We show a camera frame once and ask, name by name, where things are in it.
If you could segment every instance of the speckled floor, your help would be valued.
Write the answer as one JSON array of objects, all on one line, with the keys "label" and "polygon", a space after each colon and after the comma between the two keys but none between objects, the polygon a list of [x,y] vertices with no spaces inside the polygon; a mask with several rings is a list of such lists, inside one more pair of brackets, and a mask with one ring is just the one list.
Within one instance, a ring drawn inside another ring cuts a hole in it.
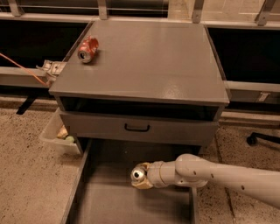
[{"label": "speckled floor", "polygon": [[60,223],[81,158],[39,141],[56,102],[16,115],[23,100],[0,97],[0,223]]}]

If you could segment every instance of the white bin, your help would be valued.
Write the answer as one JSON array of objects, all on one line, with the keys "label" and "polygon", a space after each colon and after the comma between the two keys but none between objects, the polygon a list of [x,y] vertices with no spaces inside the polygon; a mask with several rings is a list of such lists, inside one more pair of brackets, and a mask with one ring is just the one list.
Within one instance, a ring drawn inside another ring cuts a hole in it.
[{"label": "white bin", "polygon": [[57,138],[57,134],[62,125],[63,122],[60,118],[59,109],[57,109],[40,134],[39,139],[47,143],[50,147],[53,147],[59,154],[81,154],[76,143]]}]

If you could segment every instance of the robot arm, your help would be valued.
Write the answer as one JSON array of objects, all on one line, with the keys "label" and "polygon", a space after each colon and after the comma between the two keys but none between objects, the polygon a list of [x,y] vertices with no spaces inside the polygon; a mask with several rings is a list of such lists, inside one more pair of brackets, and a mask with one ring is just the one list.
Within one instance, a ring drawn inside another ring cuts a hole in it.
[{"label": "robot arm", "polygon": [[139,189],[168,185],[202,187],[212,181],[280,208],[280,172],[216,164],[191,154],[167,163],[139,164],[132,171],[131,180]]}]

